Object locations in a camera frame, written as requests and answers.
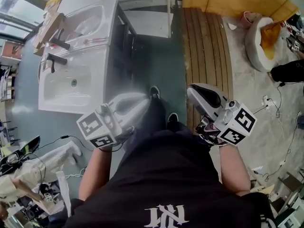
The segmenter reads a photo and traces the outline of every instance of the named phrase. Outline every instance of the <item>hand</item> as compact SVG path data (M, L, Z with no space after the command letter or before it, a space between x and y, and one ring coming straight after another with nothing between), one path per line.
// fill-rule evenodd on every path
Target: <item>hand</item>
M0 203L0 219L6 220L8 218L9 213L7 212L5 206Z

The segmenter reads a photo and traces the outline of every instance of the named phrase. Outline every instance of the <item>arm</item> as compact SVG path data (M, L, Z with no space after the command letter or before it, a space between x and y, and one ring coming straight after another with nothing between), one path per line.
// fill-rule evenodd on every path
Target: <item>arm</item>
M250 178L238 151L231 144L220 147L220 164L223 185L239 196L250 192Z
M80 200L85 201L109 181L111 160L111 152L103 152L100 149L95 149L93 151L91 160L80 183Z
M42 201L42 197L38 193L34 193L24 182L19 179L11 179L12 183L14 184L16 189L22 190L26 193L31 199L34 199L37 202Z

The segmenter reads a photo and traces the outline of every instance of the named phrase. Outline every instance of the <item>wooden pallet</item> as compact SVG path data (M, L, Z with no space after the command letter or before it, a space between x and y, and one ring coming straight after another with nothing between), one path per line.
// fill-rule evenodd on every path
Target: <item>wooden pallet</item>
M186 83L218 87L233 99L232 69L222 17L201 9L180 8ZM187 101L187 127L195 133L200 114Z

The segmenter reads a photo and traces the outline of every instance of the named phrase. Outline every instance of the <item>cardboard box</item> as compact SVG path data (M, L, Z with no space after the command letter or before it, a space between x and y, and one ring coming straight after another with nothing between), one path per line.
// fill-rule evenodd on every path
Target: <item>cardboard box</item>
M45 45L42 44L42 46L40 48L35 48L34 49L34 54L37 55L37 56L42 57L43 52L44 52L44 47L45 47Z
M33 46L35 48L41 48L42 44L45 44L51 38L64 19L65 15L63 13L47 13L43 25L39 29L39 32L33 42Z
M40 33L40 29L41 28L39 28L39 31L38 31L38 33L37 33L37 35L36 35L36 37L35 37L35 39L34 39L34 41L33 41L33 46L34 46L34 48L40 48L41 46L42 46L42 43L40 42L40 38L39 38L39 33Z

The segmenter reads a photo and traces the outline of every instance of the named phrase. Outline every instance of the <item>white sink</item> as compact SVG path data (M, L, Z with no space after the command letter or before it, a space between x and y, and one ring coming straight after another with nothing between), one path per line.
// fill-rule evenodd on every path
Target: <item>white sink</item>
M104 102L109 47L100 45L64 54L55 72L40 67L39 110L84 114Z
M96 45L110 45L116 8L117 0L101 0L66 15L60 25L64 29L60 40L70 44L70 49L48 43L45 53L58 55Z

